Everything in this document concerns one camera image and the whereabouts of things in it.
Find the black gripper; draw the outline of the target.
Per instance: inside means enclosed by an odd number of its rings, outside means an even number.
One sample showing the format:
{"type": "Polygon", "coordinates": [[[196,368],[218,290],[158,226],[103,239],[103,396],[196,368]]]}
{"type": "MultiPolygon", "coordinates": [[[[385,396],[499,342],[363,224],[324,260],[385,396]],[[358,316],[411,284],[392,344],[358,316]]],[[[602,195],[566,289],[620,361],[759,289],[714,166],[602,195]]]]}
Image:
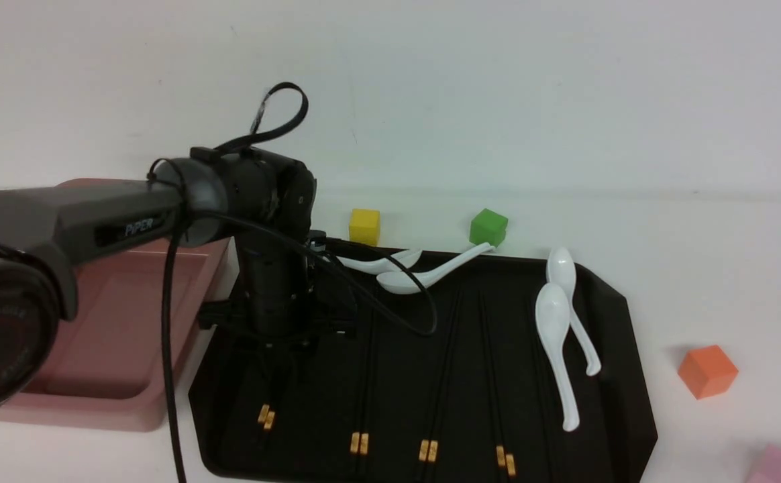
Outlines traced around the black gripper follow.
{"type": "Polygon", "coordinates": [[[237,282],[227,300],[201,305],[200,328],[264,343],[311,345],[330,333],[357,338],[353,288],[330,280],[314,257],[270,235],[237,235],[235,248],[237,282]]]}

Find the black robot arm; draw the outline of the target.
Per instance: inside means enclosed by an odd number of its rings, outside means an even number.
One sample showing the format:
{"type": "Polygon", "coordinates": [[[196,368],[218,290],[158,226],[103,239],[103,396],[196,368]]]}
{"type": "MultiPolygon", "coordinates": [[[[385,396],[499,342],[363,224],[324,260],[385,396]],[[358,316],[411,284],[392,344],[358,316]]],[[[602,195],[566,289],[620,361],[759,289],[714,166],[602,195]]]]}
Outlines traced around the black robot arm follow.
{"type": "Polygon", "coordinates": [[[59,322],[78,315],[76,267],[155,239],[234,238],[250,327],[296,333],[316,194],[305,163],[256,148],[194,148],[156,161],[145,180],[0,190],[0,406],[34,379],[59,322]]]}

